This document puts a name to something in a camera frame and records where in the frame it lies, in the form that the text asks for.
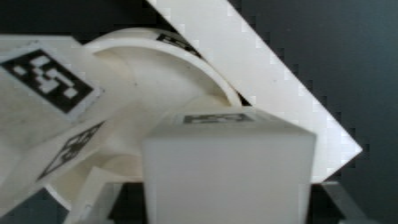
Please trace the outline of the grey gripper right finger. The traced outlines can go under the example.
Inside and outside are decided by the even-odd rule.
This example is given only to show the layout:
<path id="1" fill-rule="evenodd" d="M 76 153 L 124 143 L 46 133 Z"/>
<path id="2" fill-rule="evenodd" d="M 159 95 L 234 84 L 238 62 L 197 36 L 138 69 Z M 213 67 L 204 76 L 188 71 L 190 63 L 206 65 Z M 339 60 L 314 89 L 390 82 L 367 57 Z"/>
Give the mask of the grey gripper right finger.
<path id="1" fill-rule="evenodd" d="M 307 224 L 380 224 L 367 217 L 337 181 L 312 185 Z"/>

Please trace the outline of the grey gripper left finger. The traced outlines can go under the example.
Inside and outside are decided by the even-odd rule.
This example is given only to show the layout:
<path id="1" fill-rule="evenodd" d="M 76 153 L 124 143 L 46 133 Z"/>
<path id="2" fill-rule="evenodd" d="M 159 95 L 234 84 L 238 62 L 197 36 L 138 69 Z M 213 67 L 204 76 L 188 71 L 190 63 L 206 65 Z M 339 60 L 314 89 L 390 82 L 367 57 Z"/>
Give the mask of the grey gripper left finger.
<path id="1" fill-rule="evenodd" d="M 127 168 L 88 173 L 62 224 L 143 224 L 142 175 Z"/>

